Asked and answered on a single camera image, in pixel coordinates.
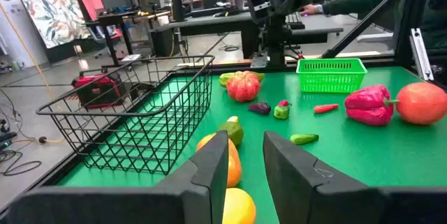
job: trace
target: green pepper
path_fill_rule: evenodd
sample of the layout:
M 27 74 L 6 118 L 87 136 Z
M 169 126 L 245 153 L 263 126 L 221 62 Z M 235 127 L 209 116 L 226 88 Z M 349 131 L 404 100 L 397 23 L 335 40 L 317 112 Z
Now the green pepper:
M 275 106 L 273 116 L 277 119 L 287 119 L 289 108 L 288 106 Z
M 317 134 L 294 134 L 291 136 L 291 142 L 293 144 L 301 145 L 312 143 L 320 138 Z

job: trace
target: red chili pepper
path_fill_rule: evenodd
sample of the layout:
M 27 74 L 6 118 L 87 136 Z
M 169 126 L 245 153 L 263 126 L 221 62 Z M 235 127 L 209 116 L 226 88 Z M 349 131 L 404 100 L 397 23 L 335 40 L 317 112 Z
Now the red chili pepper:
M 354 91 L 344 100 L 348 117 L 373 126 L 384 126 L 393 115 L 390 92 L 381 84 Z
M 338 104 L 330 104 L 330 105 L 317 105 L 314 107 L 315 113 L 325 113 L 330 112 L 331 110 L 335 110 L 338 108 Z

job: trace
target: floral wall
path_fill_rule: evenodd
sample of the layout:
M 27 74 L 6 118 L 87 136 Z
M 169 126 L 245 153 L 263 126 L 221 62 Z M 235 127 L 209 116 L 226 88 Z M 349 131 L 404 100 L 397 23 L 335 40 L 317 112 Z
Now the floral wall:
M 78 0 L 23 0 L 47 48 L 89 35 Z

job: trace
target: person's arm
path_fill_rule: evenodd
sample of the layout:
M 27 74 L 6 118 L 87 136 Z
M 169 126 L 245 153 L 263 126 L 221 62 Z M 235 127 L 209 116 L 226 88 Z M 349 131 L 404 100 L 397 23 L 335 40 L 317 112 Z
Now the person's arm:
M 301 15 L 346 15 L 361 13 L 375 8 L 383 0 L 334 0 L 323 5 L 307 5 L 303 7 Z

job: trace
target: wire basket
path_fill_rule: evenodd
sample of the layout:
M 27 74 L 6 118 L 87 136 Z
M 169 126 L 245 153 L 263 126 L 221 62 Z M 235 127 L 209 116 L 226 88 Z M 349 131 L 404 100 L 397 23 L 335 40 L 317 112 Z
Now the wire basket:
M 186 59 L 200 70 L 172 69 Z M 110 73 L 80 77 L 92 81 L 37 114 L 51 116 L 87 167 L 167 174 L 210 106 L 213 60 L 139 60 Z
M 296 73 L 303 92 L 351 93 L 367 70 L 360 59 L 301 59 Z

